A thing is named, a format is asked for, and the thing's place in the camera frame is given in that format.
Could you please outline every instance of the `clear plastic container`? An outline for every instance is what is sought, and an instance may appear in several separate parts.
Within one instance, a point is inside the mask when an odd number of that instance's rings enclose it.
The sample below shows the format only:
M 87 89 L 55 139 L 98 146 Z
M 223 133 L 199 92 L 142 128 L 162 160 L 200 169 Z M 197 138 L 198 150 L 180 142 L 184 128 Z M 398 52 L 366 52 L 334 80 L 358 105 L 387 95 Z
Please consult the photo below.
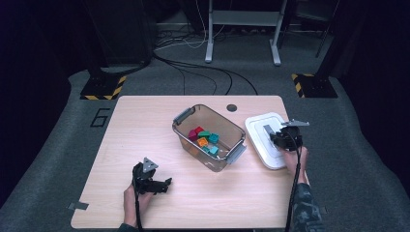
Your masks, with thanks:
M 217 144 L 213 144 L 219 148 L 216 156 L 189 139 L 190 131 L 197 127 L 219 136 Z M 220 172 L 227 164 L 236 161 L 247 148 L 243 145 L 245 131 L 204 104 L 186 109 L 174 119 L 172 128 L 178 134 L 182 147 L 214 172 Z

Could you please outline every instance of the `wooden table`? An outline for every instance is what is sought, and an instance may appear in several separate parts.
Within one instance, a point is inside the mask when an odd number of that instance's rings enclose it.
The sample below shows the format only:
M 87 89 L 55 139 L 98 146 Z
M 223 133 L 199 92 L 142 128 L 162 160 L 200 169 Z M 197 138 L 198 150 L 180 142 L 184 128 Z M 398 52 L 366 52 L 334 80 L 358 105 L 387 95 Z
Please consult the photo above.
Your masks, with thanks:
M 75 210 L 73 228 L 116 228 L 123 221 L 123 191 L 132 168 L 145 157 L 159 165 L 155 181 L 172 177 L 167 193 L 155 195 L 142 216 L 146 229 L 284 227 L 292 177 L 270 170 L 254 150 L 213 172 L 181 146 L 173 119 L 203 103 L 246 130 L 248 117 L 276 112 L 287 121 L 278 96 L 125 96 L 106 129 L 79 199 L 88 208 Z M 237 105 L 235 112 L 226 109 Z

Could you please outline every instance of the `black cable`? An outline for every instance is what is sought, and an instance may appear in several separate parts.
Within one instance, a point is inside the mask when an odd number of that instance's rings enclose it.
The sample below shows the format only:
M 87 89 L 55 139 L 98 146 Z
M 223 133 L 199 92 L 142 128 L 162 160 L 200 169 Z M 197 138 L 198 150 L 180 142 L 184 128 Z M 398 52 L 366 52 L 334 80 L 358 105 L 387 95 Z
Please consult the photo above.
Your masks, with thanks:
M 288 131 L 286 133 L 292 139 L 293 145 L 296 147 L 296 155 L 298 156 L 298 163 L 296 164 L 295 178 L 293 179 L 292 190 L 290 192 L 289 206 L 287 208 L 286 227 L 284 228 L 285 232 L 289 232 L 290 222 L 291 222 L 291 218 L 292 218 L 293 198 L 295 197 L 296 186 L 298 184 L 299 175 L 300 175 L 300 171 L 301 171 L 301 152 L 298 150 L 296 141 L 293 138 L 293 136 Z
M 252 84 L 248 79 L 246 79 L 244 76 L 242 76 L 242 75 L 240 75 L 240 74 L 238 74 L 238 73 L 236 73 L 236 72 L 229 71 L 229 70 L 224 70 L 224 69 L 220 69 L 220 68 L 215 68 L 215 67 L 195 65 L 195 64 L 185 63 L 185 62 L 167 60 L 167 59 L 165 59 L 165 58 L 161 58 L 160 56 L 158 56 L 158 55 L 155 54 L 155 53 L 153 53 L 153 57 L 156 58 L 157 60 L 163 61 L 163 62 L 166 63 L 166 64 L 173 64 L 173 65 L 181 66 L 181 67 L 184 67 L 184 68 L 209 69 L 209 70 L 219 71 L 219 72 L 223 72 L 223 73 L 227 74 L 227 75 L 229 76 L 230 80 L 231 80 L 231 83 L 230 83 L 229 89 L 228 89 L 228 91 L 226 92 L 225 95 L 227 95 L 227 94 L 229 93 L 229 91 L 230 91 L 230 89 L 231 89 L 231 87 L 232 87 L 232 76 L 230 75 L 230 73 L 235 74 L 235 75 L 238 75 L 238 76 L 240 76 L 243 80 L 245 80 L 245 81 L 250 85 L 250 87 L 251 87 L 251 88 L 253 89 L 253 91 L 255 92 L 255 95 L 258 95 L 258 93 L 257 93 L 257 91 L 256 91 L 256 88 L 253 86 L 253 84 Z
M 139 232 L 144 232 L 141 223 L 141 213 L 139 212 L 139 189 L 136 188 L 135 179 L 132 177 L 133 194 L 135 195 L 135 212 L 136 212 L 136 225 L 138 226 Z
M 174 69 L 176 69 L 177 71 L 179 71 L 180 73 L 181 73 L 181 75 L 182 75 L 182 77 L 183 77 L 183 86 L 184 86 L 184 88 L 183 88 L 183 91 L 184 91 L 184 95 L 185 95 L 185 75 L 184 75 L 184 73 L 182 72 L 182 70 L 181 69 L 179 69 L 179 68 L 177 68 L 177 67 L 175 67 L 175 66 L 173 66 L 173 65 L 171 65 L 171 64 L 168 64 L 170 67 L 172 67 L 172 68 L 174 68 Z
M 170 30 L 161 31 L 161 33 L 163 33 L 163 32 L 168 32 L 168 33 L 170 33 L 170 35 L 169 36 L 164 36 L 164 37 L 160 38 L 159 40 L 157 40 L 157 42 L 156 42 L 156 48 L 157 49 L 161 49 L 163 47 L 171 45 L 175 41 L 184 41 L 184 42 L 187 43 L 190 39 L 195 38 L 195 35 L 193 34 L 193 32 L 189 32 L 186 35 L 175 36 L 175 37 L 172 36 L 173 31 L 170 31 Z
M 182 70 L 182 69 L 179 69 L 179 68 L 176 68 L 176 69 L 180 70 L 181 72 L 186 72 L 186 73 L 191 73 L 191 74 L 194 74 L 194 75 L 199 75 L 199 76 L 202 76 L 202 77 L 205 77 L 205 78 L 211 80 L 212 82 L 214 82 L 214 86 L 215 86 L 214 92 L 212 93 L 212 95 L 214 95 L 215 92 L 217 92 L 218 85 L 217 85 L 217 82 L 216 82 L 213 78 L 211 78 L 211 77 L 209 77 L 209 76 L 206 76 L 206 75 L 204 75 L 204 74 L 199 74 L 199 73 L 195 73 L 195 72 L 190 72 L 190 71 Z

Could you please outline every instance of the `black sleeve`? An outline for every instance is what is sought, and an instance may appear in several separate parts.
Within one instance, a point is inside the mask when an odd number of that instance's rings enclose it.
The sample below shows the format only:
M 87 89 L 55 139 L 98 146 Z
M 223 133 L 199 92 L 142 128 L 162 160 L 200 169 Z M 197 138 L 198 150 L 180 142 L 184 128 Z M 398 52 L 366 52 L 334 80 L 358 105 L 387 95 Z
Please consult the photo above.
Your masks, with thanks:
M 325 232 L 319 206 L 313 199 L 310 186 L 298 184 L 293 199 L 292 232 Z
M 120 228 L 118 228 L 117 232 L 138 232 L 138 229 L 128 224 L 122 223 Z

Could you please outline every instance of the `metal stand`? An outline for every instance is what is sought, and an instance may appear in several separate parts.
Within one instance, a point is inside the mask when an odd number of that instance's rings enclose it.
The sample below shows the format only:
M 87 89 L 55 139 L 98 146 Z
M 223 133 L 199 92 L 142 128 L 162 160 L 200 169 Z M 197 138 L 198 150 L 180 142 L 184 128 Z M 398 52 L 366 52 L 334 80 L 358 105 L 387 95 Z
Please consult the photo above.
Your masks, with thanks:
M 209 26 L 208 46 L 205 62 L 212 62 L 214 50 L 214 24 L 219 25 L 248 25 L 248 26 L 275 26 L 274 38 L 269 40 L 275 66 L 280 66 L 278 53 L 278 36 L 283 21 L 287 0 L 283 0 L 280 12 L 239 12 L 239 11 L 214 11 L 213 0 L 209 0 Z

